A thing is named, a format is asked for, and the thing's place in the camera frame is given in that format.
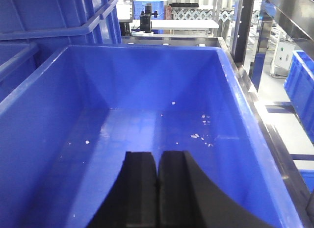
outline blue bin wall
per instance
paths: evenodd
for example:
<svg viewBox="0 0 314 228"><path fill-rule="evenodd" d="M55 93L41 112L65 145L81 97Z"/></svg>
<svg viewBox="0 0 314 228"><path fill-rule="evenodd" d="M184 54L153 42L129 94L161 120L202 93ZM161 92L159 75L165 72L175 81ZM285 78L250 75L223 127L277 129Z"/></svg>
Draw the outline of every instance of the blue bin wall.
<svg viewBox="0 0 314 228"><path fill-rule="evenodd" d="M5 225L85 227L126 151L158 164L163 151L189 150L240 205L302 226L221 49L68 47L0 103L0 127Z"/></svg>
<svg viewBox="0 0 314 228"><path fill-rule="evenodd" d="M314 61L303 51L294 51L285 90L301 123L314 142Z"/></svg>
<svg viewBox="0 0 314 228"><path fill-rule="evenodd" d="M314 189L314 171L313 170L299 170L299 171L309 191L312 192Z"/></svg>
<svg viewBox="0 0 314 228"><path fill-rule="evenodd" d="M35 44L0 43L0 102L35 69Z"/></svg>
<svg viewBox="0 0 314 228"><path fill-rule="evenodd" d="M0 40L8 40L6 34L12 34L14 37L16 32L24 32L22 38L27 39L27 42L36 42L40 47L41 51L35 57L37 65L44 62L56 49L68 44L121 43L121 33L115 9L92 31L84 35L62 36L61 32L60 34L55 32L53 36L41 38L32 34L32 31L53 32L56 29L71 29L82 26L109 1L0 0L0 33L3 33Z"/></svg>

